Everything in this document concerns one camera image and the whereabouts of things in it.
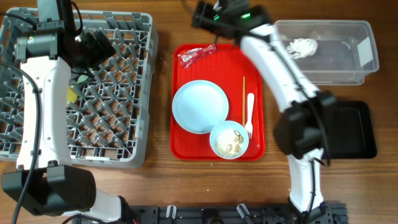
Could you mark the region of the yellow plastic cup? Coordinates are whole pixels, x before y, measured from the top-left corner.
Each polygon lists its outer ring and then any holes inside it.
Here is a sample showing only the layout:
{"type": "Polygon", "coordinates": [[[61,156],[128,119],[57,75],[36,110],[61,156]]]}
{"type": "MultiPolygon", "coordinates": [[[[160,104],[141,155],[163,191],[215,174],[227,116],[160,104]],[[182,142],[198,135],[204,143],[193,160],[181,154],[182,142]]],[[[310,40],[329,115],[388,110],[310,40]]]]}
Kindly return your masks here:
{"type": "Polygon", "coordinates": [[[69,103],[75,103],[78,99],[77,93],[71,88],[71,86],[68,87],[67,90],[67,102],[66,105],[69,103]]]}

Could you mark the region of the white napkin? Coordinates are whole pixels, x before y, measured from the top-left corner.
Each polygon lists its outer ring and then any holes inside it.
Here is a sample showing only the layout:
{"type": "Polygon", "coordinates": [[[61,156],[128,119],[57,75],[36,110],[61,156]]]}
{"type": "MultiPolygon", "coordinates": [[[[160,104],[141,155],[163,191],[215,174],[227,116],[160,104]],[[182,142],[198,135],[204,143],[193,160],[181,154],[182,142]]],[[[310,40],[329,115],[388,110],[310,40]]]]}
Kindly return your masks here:
{"type": "Polygon", "coordinates": [[[313,39],[294,39],[293,42],[286,47],[286,51],[290,58],[299,59],[313,55],[318,48],[318,43],[313,39]]]}

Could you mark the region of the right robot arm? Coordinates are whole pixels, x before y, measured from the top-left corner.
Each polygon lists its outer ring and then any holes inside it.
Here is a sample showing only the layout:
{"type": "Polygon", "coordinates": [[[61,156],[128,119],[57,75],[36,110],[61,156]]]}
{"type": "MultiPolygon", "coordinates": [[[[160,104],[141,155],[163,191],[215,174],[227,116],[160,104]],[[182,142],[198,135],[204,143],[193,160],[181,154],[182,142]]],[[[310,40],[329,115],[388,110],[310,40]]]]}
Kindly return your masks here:
{"type": "Polygon", "coordinates": [[[247,1],[198,1],[192,27],[233,40],[271,89],[281,116],[273,130],[290,170],[290,222],[310,223],[322,215],[320,168],[330,165],[328,116],[337,102],[322,92],[289,57],[266,10],[247,1]]]}

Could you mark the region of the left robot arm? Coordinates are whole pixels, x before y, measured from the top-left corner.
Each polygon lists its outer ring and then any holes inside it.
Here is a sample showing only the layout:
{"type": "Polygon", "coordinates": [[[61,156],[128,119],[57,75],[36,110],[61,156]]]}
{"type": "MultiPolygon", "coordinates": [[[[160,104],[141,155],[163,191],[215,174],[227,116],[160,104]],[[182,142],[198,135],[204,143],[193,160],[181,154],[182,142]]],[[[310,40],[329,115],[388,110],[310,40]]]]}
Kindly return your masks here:
{"type": "Polygon", "coordinates": [[[114,53],[100,31],[81,34],[73,22],[36,24],[16,42],[16,68],[24,82],[22,146],[15,172],[2,189],[35,216],[124,223],[133,218],[126,201],[98,189],[93,174],[74,167],[67,141],[67,90],[72,70],[97,67],[114,53]]]}

